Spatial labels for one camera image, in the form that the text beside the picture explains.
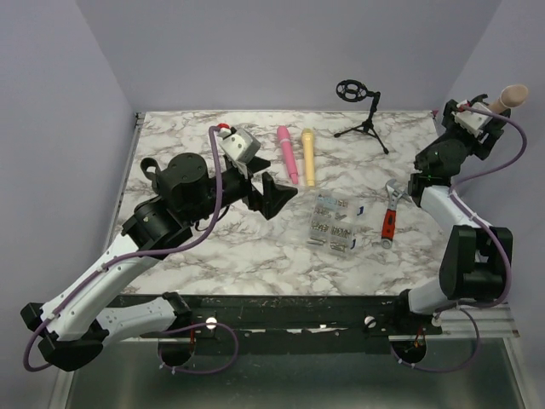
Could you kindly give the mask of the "yellow toy microphone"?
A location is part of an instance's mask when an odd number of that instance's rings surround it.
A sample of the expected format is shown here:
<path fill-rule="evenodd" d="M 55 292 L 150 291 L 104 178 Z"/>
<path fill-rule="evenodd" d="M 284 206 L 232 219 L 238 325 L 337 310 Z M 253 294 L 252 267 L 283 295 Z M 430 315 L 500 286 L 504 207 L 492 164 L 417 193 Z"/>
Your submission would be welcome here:
<path fill-rule="evenodd" d="M 301 143 L 303 146 L 306 182 L 309 187 L 315 187 L 314 133 L 312 130 L 304 129 L 301 132 Z"/>

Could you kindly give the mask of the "beige pink toy microphone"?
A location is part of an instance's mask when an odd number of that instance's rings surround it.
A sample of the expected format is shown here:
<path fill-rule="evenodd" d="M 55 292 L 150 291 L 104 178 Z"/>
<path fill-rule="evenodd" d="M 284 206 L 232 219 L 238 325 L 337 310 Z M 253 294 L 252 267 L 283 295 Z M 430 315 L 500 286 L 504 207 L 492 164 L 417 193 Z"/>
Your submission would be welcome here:
<path fill-rule="evenodd" d="M 508 109 L 514 109 L 525 103 L 529 94 L 528 88 L 523 84 L 512 84 L 502 90 L 500 96 L 488 105 L 488 109 L 500 114 Z"/>

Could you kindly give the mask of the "black round-base microphone stand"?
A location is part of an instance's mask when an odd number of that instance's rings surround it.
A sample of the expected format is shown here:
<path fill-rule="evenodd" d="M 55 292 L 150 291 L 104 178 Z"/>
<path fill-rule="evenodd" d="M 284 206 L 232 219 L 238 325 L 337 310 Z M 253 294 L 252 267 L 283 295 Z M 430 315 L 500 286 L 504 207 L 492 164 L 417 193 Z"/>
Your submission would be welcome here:
<path fill-rule="evenodd" d="M 151 182 L 153 192 L 159 193 L 162 170 L 158 162 L 151 157 L 143 158 L 140 167 L 144 177 Z"/>

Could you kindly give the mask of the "black stand with shock mount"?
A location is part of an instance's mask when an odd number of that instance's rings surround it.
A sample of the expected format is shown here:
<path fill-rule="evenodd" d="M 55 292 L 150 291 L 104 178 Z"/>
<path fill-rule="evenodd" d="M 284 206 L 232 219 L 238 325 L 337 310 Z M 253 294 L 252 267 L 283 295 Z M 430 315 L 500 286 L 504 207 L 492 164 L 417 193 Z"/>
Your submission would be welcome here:
<path fill-rule="evenodd" d="M 500 115 L 502 112 L 506 112 L 509 106 L 501 98 L 488 102 L 488 95 L 482 94 L 472 100 L 458 103 L 456 109 L 455 122 L 470 135 L 479 139 L 484 134 L 485 127 L 494 119 L 490 113 Z"/>

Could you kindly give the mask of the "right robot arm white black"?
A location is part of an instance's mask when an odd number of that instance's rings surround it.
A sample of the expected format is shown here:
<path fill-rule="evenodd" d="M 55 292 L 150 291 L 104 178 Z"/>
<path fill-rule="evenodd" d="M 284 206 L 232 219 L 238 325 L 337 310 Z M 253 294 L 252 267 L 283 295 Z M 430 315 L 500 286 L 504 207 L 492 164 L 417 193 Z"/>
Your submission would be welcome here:
<path fill-rule="evenodd" d="M 503 302 L 511 286 L 513 235 L 480 218 L 451 183 L 465 159 L 488 158 L 510 117 L 509 107 L 486 95 L 446 103 L 444 133 L 420 151 L 408 183 L 412 201 L 449 235 L 436 279 L 403 291 L 404 304 L 392 312 L 393 327 L 404 334 L 422 324 L 423 314 L 455 305 L 491 308 Z"/>

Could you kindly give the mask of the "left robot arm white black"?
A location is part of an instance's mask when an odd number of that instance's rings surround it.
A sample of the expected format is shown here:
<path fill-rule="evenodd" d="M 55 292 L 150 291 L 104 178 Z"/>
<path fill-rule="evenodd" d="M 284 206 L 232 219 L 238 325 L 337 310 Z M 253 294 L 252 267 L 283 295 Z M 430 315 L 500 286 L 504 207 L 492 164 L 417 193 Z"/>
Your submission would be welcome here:
<path fill-rule="evenodd" d="M 72 285 L 46 303 L 28 303 L 20 312 L 32 331 L 26 349 L 37 346 L 45 368 L 72 372 L 112 343 L 164 331 L 172 337 L 182 335 L 191 313 L 174 292 L 128 307 L 112 303 L 128 284 L 168 255 L 203 242 L 222 209 L 241 200 L 270 220 L 298 193 L 273 180 L 265 159 L 251 159 L 246 174 L 232 164 L 222 170 L 218 158 L 214 163 L 215 176 L 209 176 L 204 159 L 196 153 L 175 156 L 165 169 L 153 158 L 141 161 L 155 197 L 136 206 L 105 253 Z"/>

